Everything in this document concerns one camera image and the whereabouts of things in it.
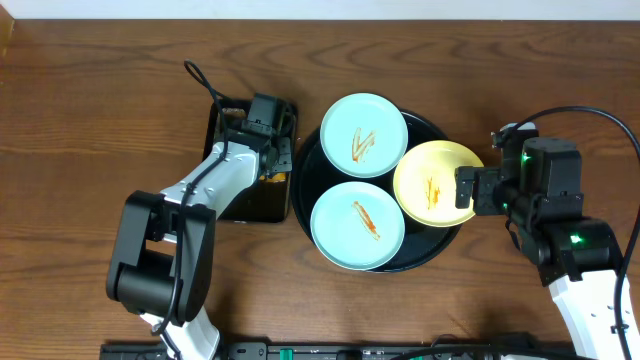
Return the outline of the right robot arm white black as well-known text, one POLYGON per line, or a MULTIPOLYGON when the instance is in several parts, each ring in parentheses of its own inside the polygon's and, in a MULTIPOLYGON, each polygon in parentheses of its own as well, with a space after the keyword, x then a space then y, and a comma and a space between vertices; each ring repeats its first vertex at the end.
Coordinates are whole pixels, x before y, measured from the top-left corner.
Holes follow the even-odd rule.
POLYGON ((582 213, 581 155, 567 140, 511 140, 498 167, 460 166, 455 205, 503 215, 517 249, 537 268, 578 355, 638 356, 630 289, 614 303, 623 256, 612 228, 582 213))

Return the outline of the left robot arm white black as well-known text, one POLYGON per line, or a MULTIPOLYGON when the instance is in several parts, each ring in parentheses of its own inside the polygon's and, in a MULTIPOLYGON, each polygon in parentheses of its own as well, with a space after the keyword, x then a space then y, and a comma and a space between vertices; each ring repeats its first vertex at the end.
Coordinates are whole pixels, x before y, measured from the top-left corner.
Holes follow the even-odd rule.
POLYGON ((107 275, 110 299, 147 322, 170 359, 212 359, 220 333, 204 302, 217 219, 261 177, 292 168, 295 129, 246 121, 229 126, 209 155, 161 192, 132 193, 107 275))

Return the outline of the black rectangular water tray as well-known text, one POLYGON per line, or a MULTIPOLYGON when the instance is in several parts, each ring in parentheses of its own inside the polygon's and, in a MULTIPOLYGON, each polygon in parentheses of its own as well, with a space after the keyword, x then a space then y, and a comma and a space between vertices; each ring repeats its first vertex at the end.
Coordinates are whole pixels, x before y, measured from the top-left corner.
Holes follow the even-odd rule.
MULTIPOLYGON (((277 99, 276 120, 281 124, 281 132, 291 138, 293 168, 298 111, 291 103, 280 98, 277 99)), ((213 104, 211 106, 203 158, 207 158, 212 153, 214 144, 222 139, 219 114, 225 114, 225 119, 234 130, 236 120, 247 119, 252 100, 222 99, 219 105, 213 104)), ((270 182, 269 179, 274 175, 261 175, 253 185, 233 200, 220 218, 235 222, 279 223, 284 221, 289 208, 291 171, 285 173, 286 180, 284 182, 270 182)))

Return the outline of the yellow sponge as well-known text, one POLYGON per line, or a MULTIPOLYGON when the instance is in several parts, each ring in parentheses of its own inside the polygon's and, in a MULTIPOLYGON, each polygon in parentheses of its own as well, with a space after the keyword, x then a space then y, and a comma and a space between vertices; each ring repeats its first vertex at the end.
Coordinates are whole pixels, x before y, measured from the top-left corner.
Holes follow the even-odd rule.
POLYGON ((285 173, 277 173, 269 179, 270 182, 284 182, 286 180, 285 173))

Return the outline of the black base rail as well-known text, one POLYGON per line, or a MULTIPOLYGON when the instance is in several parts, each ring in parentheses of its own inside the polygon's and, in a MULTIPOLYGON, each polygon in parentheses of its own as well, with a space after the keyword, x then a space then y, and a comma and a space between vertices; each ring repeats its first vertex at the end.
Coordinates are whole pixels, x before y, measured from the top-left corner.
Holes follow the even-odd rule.
MULTIPOLYGON (((185 359, 164 344, 104 344, 99 360, 185 359)), ((574 359, 574 354, 557 353, 533 348, 508 348, 491 345, 450 345, 434 347, 403 346, 303 346, 267 345, 260 342, 240 342, 222 347, 213 360, 388 360, 388 359, 574 359)))

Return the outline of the yellow plate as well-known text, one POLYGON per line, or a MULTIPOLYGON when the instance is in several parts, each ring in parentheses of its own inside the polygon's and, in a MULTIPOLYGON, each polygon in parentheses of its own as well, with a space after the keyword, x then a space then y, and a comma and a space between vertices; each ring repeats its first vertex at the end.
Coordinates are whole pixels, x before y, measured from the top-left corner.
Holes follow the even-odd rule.
POLYGON ((431 227, 460 225, 475 213, 473 201, 458 209, 455 170, 483 167, 469 148, 447 140, 433 140, 410 149, 393 175, 393 190, 401 209, 413 220, 431 227))

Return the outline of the light blue plate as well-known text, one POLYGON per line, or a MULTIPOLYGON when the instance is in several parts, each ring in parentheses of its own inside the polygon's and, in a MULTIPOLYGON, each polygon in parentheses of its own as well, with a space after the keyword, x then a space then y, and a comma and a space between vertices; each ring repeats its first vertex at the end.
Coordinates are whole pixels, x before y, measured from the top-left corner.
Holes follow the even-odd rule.
POLYGON ((399 108, 371 93, 339 99, 320 126, 320 142, 329 162, 356 178, 381 176, 395 168, 408 140, 408 126, 399 108))
POLYGON ((360 181, 325 191, 311 217, 312 240, 335 265, 369 271, 388 263, 400 250, 405 221, 397 202, 381 188, 360 181))

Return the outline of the upper light blue plate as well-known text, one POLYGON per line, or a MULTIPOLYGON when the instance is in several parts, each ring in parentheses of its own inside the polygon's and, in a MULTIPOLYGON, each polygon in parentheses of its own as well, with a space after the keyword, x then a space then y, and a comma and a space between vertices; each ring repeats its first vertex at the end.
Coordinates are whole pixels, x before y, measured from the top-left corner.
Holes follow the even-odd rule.
POLYGON ((399 108, 371 93, 339 99, 320 126, 320 142, 329 162, 356 178, 381 176, 395 168, 408 140, 408 126, 399 108))

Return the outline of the lower light blue plate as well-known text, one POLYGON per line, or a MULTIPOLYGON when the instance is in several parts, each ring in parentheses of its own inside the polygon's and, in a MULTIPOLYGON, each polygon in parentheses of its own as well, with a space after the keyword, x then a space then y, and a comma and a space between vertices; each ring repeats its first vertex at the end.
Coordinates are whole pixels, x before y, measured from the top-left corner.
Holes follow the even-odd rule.
POLYGON ((360 181, 325 191, 311 217, 312 240, 335 265, 369 271, 388 263, 400 250, 405 221, 397 202, 381 188, 360 181))

